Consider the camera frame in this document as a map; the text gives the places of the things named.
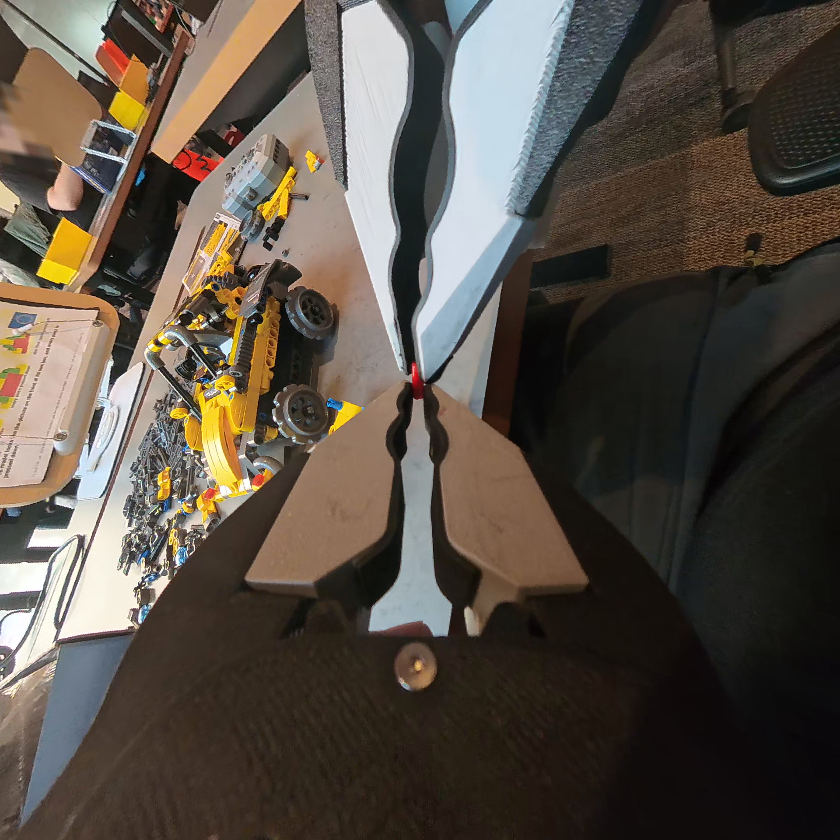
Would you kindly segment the plywood panel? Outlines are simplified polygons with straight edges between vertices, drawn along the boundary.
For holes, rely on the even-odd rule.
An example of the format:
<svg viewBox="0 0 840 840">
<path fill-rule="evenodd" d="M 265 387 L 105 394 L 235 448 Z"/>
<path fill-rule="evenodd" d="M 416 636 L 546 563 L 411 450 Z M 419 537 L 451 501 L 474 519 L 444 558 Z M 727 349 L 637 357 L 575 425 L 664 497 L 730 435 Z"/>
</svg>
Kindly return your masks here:
<svg viewBox="0 0 840 840">
<path fill-rule="evenodd" d="M 68 166 L 79 166 L 81 143 L 102 106 L 53 56 L 28 49 L 10 87 L 8 113 L 27 150 L 44 152 Z"/>
</svg>

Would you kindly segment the person's dark clothed body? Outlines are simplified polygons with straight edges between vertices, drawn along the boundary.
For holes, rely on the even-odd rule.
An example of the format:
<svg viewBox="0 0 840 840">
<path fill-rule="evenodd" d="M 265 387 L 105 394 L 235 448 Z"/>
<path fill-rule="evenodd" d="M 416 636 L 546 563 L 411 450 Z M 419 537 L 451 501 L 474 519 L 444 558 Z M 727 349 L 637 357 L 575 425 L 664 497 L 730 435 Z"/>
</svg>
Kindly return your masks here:
<svg viewBox="0 0 840 840">
<path fill-rule="evenodd" d="M 511 421 L 676 595 L 795 838 L 838 838 L 838 269 L 529 306 Z"/>
</svg>

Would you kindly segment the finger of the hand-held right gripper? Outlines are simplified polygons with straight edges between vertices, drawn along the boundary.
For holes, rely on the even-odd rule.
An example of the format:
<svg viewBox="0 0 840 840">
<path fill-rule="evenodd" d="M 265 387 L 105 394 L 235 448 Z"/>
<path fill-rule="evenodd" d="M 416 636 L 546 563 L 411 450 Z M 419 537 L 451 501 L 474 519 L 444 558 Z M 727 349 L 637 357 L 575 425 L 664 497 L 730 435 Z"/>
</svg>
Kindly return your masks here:
<svg viewBox="0 0 840 840">
<path fill-rule="evenodd" d="M 444 84 L 448 172 L 427 236 L 413 319 L 421 378 L 435 382 L 536 224 L 514 207 L 574 2 L 481 2 L 458 30 Z"/>
<path fill-rule="evenodd" d="M 430 45 L 395 2 L 348 7 L 340 23 L 345 199 L 397 368 L 409 373 L 427 231 Z"/>
</svg>

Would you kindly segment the wooden board with printed sheet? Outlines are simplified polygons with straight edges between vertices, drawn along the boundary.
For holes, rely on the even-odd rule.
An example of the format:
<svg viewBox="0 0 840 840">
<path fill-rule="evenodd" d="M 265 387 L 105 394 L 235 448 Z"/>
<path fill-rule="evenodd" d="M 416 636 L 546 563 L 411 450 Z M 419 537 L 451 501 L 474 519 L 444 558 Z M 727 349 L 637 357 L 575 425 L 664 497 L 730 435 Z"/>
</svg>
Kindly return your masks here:
<svg viewBox="0 0 840 840">
<path fill-rule="evenodd" d="M 119 332 L 116 309 L 74 292 L 1 286 L 1 507 L 74 476 Z"/>
</svg>

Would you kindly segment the grey brick battery box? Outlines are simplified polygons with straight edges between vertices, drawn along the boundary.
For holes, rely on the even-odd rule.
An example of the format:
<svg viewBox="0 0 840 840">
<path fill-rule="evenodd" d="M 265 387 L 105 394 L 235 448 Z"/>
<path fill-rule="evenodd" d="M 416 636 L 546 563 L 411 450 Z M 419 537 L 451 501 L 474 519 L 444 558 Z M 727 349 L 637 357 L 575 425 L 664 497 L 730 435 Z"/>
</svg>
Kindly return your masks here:
<svg viewBox="0 0 840 840">
<path fill-rule="evenodd" d="M 288 148 L 275 134 L 263 134 L 225 175 L 222 210 L 245 219 L 279 186 L 291 165 Z"/>
</svg>

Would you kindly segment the pile of dark small bricks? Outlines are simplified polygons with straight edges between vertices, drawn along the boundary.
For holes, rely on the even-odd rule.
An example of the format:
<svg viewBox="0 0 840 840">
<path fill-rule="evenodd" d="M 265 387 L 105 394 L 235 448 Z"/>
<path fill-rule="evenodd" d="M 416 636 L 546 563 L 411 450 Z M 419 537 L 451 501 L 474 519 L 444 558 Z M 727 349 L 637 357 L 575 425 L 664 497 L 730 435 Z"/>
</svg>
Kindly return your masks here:
<svg viewBox="0 0 840 840">
<path fill-rule="evenodd" d="M 139 628 L 170 581 L 219 523 L 217 512 L 201 512 L 208 488 L 196 451 L 186 442 L 179 403 L 168 392 L 154 402 L 154 420 L 143 434 L 130 470 L 122 514 L 127 527 L 117 569 L 138 575 L 128 620 Z"/>
</svg>

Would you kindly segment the yellow storage bin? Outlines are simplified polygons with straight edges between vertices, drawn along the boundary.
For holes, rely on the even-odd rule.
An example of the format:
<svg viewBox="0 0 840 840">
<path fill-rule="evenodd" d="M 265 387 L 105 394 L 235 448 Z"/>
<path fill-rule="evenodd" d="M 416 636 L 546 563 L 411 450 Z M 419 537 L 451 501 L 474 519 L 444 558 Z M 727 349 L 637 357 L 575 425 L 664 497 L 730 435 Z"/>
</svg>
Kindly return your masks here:
<svg viewBox="0 0 840 840">
<path fill-rule="evenodd" d="M 145 101 L 139 100 L 118 89 L 108 105 L 108 115 L 126 130 L 139 133 L 145 125 L 149 114 L 149 107 Z"/>
<path fill-rule="evenodd" d="M 71 284 L 85 262 L 92 240 L 88 231 L 61 218 L 38 266 L 37 278 L 61 287 Z"/>
</svg>

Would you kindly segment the red storage bin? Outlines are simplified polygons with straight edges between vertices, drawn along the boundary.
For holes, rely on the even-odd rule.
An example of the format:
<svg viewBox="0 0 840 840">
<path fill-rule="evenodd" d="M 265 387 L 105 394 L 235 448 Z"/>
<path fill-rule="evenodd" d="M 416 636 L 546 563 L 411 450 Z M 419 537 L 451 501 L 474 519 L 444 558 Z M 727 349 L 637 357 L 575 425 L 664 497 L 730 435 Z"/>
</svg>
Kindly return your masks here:
<svg viewBox="0 0 840 840">
<path fill-rule="evenodd" d="M 95 57 L 110 81 L 120 88 L 130 68 L 131 58 L 111 38 L 106 38 L 100 43 Z"/>
</svg>

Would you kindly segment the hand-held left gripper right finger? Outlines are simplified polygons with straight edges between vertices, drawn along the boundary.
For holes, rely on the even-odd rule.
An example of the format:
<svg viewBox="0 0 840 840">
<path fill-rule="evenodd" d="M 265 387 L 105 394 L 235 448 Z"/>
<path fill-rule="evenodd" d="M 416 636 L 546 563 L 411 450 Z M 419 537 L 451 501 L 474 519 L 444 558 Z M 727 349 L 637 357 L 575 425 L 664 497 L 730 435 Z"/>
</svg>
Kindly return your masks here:
<svg viewBox="0 0 840 840">
<path fill-rule="evenodd" d="M 589 578 L 518 446 L 437 385 L 423 409 L 434 466 L 434 574 L 468 630 L 498 606 L 585 591 Z"/>
</svg>

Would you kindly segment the yellow sticker sheet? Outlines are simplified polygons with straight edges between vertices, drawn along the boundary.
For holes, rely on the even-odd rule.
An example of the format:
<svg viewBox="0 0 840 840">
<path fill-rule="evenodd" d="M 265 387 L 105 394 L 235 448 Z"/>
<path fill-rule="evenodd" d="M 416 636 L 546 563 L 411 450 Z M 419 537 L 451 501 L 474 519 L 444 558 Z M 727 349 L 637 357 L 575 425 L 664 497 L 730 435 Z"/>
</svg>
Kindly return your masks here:
<svg viewBox="0 0 840 840">
<path fill-rule="evenodd" d="M 243 221 L 229 213 L 218 212 L 203 229 L 196 251 L 182 279 L 189 295 L 200 291 L 207 277 L 223 275 L 236 266 L 247 245 L 241 234 Z"/>
</svg>

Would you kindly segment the black mesh office chair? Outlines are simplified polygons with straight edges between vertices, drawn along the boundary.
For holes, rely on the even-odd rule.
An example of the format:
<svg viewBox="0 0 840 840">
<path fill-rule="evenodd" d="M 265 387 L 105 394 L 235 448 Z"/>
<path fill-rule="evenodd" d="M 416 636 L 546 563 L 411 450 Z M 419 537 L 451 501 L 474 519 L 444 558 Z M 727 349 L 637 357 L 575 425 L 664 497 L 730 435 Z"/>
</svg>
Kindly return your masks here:
<svg viewBox="0 0 840 840">
<path fill-rule="evenodd" d="M 820 2 L 709 2 L 724 134 L 745 129 L 752 171 L 775 196 L 839 183 L 839 26 L 782 66 L 753 97 L 739 89 L 735 35 L 756 18 Z"/>
</svg>

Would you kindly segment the long grey table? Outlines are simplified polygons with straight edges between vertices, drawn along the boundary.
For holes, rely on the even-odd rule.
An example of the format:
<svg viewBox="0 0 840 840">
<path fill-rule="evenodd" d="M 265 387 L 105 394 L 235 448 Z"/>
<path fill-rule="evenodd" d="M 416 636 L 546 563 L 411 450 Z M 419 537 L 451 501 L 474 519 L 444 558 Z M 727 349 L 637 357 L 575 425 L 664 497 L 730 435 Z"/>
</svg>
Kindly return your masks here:
<svg viewBox="0 0 840 840">
<path fill-rule="evenodd" d="M 218 2 L 165 96 L 151 152 L 171 163 L 300 7 L 297 1 Z"/>
</svg>

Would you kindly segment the grey desk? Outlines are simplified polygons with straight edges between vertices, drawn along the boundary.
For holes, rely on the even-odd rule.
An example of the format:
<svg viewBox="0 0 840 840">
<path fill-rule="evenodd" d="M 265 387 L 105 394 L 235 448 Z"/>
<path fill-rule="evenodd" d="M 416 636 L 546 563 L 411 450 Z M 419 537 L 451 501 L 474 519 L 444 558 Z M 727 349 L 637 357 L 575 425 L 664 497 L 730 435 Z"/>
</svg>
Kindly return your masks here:
<svg viewBox="0 0 840 840">
<path fill-rule="evenodd" d="M 321 350 L 315 350 L 309 364 L 312 380 L 325 396 L 369 405 L 402 376 L 343 190 L 333 178 L 309 73 L 227 157 L 222 174 L 210 175 L 196 189 L 141 333 L 142 343 L 161 326 L 176 299 L 186 296 L 182 277 L 200 229 L 209 225 L 220 206 L 223 174 L 264 133 L 275 134 L 296 162 L 302 161 L 307 150 L 325 162 L 316 173 L 303 167 L 297 183 L 309 199 L 294 202 L 273 252 L 258 244 L 247 245 L 245 263 L 264 263 L 279 257 L 283 249 L 290 251 L 286 260 L 301 270 L 303 286 L 321 292 L 338 313 L 333 336 Z M 158 375 L 146 374 L 141 391 L 133 405 L 123 452 L 114 462 L 111 488 L 97 500 L 80 500 L 66 531 L 56 532 L 54 537 L 66 541 L 75 534 L 83 535 L 86 548 L 74 569 L 73 546 L 57 555 L 56 580 L 50 583 L 49 600 L 33 628 L 38 639 L 28 643 L 31 653 L 17 655 L 19 663 L 26 658 L 27 665 L 40 664 L 40 668 L 5 691 L 9 710 L 31 712 L 29 730 L 38 735 L 38 747 L 28 749 L 33 757 L 24 759 L 18 772 L 22 792 L 15 797 L 21 804 L 13 806 L 14 813 L 2 832 L 5 838 L 17 838 L 20 822 L 31 816 L 81 743 L 133 635 L 127 615 L 134 605 L 132 589 L 138 575 L 131 572 L 125 576 L 116 569 L 126 532 L 122 509 L 130 490 L 130 464 L 154 418 L 153 404 L 164 393 L 165 384 Z M 380 631 L 422 621 L 435 635 L 442 635 L 448 630 L 452 608 L 434 580 L 430 515 L 419 507 L 422 490 L 430 490 L 433 476 L 421 448 L 428 443 L 422 414 L 413 415 L 407 441 L 402 467 L 409 510 L 402 568 L 394 588 L 373 607 L 371 628 Z"/>
</svg>

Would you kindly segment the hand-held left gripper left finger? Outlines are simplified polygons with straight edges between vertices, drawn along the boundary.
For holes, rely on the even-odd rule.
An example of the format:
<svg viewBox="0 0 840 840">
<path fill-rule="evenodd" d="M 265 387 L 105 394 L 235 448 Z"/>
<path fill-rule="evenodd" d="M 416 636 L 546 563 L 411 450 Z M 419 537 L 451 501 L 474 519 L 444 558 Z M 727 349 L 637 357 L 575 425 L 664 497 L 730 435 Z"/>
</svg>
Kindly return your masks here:
<svg viewBox="0 0 840 840">
<path fill-rule="evenodd" d="M 340 605 L 357 625 L 399 574 L 413 389 L 398 383 L 315 445 L 250 566 L 254 590 Z"/>
</svg>

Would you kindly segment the red black printed bag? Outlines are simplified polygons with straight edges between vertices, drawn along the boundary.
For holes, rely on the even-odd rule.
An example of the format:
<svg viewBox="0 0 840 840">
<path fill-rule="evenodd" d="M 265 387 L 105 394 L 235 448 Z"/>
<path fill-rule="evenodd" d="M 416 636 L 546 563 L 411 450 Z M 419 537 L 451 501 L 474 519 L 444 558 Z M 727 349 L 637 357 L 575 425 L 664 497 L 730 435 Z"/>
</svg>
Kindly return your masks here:
<svg viewBox="0 0 840 840">
<path fill-rule="evenodd" d="M 216 154 L 204 153 L 187 146 L 173 158 L 171 165 L 196 182 L 203 182 L 224 161 Z"/>
</svg>

